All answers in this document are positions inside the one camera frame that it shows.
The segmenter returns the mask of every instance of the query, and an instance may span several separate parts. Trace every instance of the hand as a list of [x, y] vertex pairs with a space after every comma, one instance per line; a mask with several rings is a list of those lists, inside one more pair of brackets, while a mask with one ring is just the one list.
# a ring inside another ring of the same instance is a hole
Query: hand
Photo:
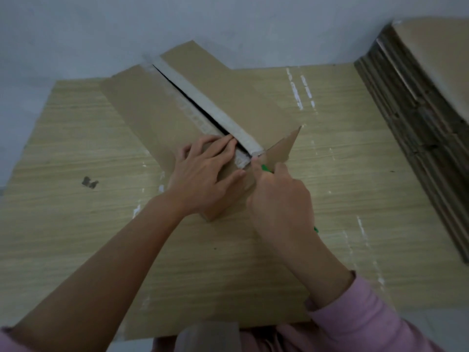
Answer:
[[311, 195], [304, 184], [293, 179], [283, 163], [275, 165], [274, 173], [262, 171], [258, 158], [251, 165], [256, 189], [247, 207], [261, 237], [282, 250], [293, 243], [294, 236], [315, 235]]
[[[205, 151], [203, 147], [212, 143]], [[184, 216], [199, 213], [220, 200], [226, 190], [246, 175], [242, 169], [217, 182], [221, 168], [235, 155], [236, 139], [205, 135], [181, 148], [169, 179], [167, 194], [172, 195]]]

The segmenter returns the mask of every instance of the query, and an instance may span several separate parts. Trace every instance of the white wall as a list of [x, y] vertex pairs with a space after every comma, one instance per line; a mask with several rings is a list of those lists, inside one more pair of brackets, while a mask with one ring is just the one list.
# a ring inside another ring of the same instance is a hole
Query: white wall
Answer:
[[0, 99], [0, 186], [40, 113], [23, 102], [45, 100], [38, 83], [109, 76], [190, 39], [233, 68], [348, 62], [420, 15], [469, 16], [469, 0], [0, 0], [0, 89], [15, 93]]

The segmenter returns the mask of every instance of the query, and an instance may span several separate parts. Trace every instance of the cardboard box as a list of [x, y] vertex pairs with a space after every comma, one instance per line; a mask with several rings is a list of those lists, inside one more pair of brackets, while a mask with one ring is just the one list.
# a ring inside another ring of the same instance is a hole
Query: cardboard box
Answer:
[[286, 161], [301, 126], [194, 41], [101, 83], [101, 90], [161, 168], [171, 174], [174, 153], [204, 134], [231, 133], [235, 158], [220, 172], [247, 171], [202, 215], [213, 220], [253, 183], [250, 158], [272, 168]]

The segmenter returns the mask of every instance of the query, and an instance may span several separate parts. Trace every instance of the wood grain surface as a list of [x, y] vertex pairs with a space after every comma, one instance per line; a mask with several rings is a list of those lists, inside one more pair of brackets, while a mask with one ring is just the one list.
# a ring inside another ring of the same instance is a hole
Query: wood grain surface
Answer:
[[[328, 247], [397, 309], [468, 303], [468, 268], [353, 65], [289, 71], [302, 110], [285, 68], [239, 73], [305, 124], [288, 166], [311, 191]], [[5, 191], [3, 324], [33, 308], [166, 185], [98, 83], [56, 83]], [[82, 185], [85, 176], [99, 181], [95, 189]], [[212, 223], [197, 215], [182, 222], [118, 338], [176, 334], [201, 319], [242, 327], [301, 321], [306, 296], [255, 234], [241, 200]]]

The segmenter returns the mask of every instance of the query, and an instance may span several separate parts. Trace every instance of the person's left hand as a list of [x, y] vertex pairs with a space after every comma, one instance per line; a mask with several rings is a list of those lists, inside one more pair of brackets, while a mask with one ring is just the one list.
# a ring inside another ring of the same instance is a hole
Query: person's left hand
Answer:
[[[212, 144], [203, 151], [208, 143]], [[233, 183], [245, 176], [246, 172], [239, 169], [217, 182], [221, 168], [235, 155], [236, 143], [232, 135], [222, 138], [205, 135], [178, 151], [167, 194], [181, 205], [185, 216], [214, 204]]]

